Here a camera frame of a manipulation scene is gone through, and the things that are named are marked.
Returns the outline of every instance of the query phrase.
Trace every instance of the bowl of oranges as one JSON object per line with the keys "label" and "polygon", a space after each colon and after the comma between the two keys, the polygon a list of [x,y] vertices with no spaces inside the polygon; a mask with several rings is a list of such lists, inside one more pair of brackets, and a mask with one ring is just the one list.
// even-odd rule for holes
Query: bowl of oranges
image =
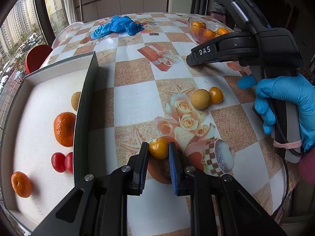
{"label": "bowl of oranges", "polygon": [[188,31],[198,44],[202,44],[215,37],[232,32],[228,27],[223,27],[215,21],[216,20],[213,22],[204,22],[200,21],[198,18],[189,17],[187,22]]}

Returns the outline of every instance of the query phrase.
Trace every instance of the tray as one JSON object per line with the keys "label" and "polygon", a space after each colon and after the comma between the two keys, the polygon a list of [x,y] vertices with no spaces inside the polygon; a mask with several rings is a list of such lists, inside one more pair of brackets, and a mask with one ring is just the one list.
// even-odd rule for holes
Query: tray
{"label": "tray", "polygon": [[[94,52],[58,61],[26,76],[13,99],[0,146],[1,190],[5,208],[30,232],[86,173],[89,107],[98,67]],[[76,113],[70,99],[77,91],[82,94]],[[66,111],[77,114],[73,147],[61,146],[53,131],[54,119]],[[72,151],[74,176],[56,172],[52,154]],[[15,171],[30,178],[29,198],[13,191]]]}

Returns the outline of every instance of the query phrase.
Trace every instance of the pink rubber band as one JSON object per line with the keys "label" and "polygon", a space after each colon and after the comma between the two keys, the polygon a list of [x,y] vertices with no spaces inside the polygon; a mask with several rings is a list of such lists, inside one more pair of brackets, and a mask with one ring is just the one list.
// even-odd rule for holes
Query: pink rubber band
{"label": "pink rubber band", "polygon": [[286,143],[286,144],[280,144],[276,140],[273,140],[273,146],[278,147],[278,148],[285,148],[285,149],[298,148],[298,147],[302,146],[302,140],[299,140],[296,142],[291,142],[291,143]]}

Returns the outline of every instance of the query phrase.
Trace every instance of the black device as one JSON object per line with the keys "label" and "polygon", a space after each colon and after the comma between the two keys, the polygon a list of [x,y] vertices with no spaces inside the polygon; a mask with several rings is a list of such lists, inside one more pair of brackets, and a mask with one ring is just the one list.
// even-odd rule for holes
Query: black device
{"label": "black device", "polygon": [[[33,231],[32,236],[127,236],[127,195],[145,186],[148,143],[128,164],[110,175],[88,174]],[[191,197],[191,236],[218,235],[216,196],[222,236],[285,236],[285,232],[231,176],[215,177],[189,166],[175,143],[169,144],[172,186],[177,196]]]}
{"label": "black device", "polygon": [[[297,76],[303,66],[299,48],[292,34],[283,28],[271,28],[264,15],[251,0],[216,0],[234,18],[241,32],[221,35],[192,49],[187,56],[189,66],[203,63],[239,61],[250,66],[257,81],[278,76]],[[301,140],[297,106],[293,103],[270,99],[276,116],[276,127],[271,133],[281,144]],[[275,147],[280,157],[297,163],[303,151],[300,147]]]}

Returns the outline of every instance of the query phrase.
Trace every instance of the metal pole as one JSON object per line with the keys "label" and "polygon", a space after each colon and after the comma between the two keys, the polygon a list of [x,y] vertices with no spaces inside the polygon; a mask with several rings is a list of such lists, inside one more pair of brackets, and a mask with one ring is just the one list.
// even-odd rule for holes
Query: metal pole
{"label": "metal pole", "polygon": [[81,13],[81,21],[84,23],[84,17],[83,17],[83,5],[82,5],[82,0],[80,1],[80,13]]}

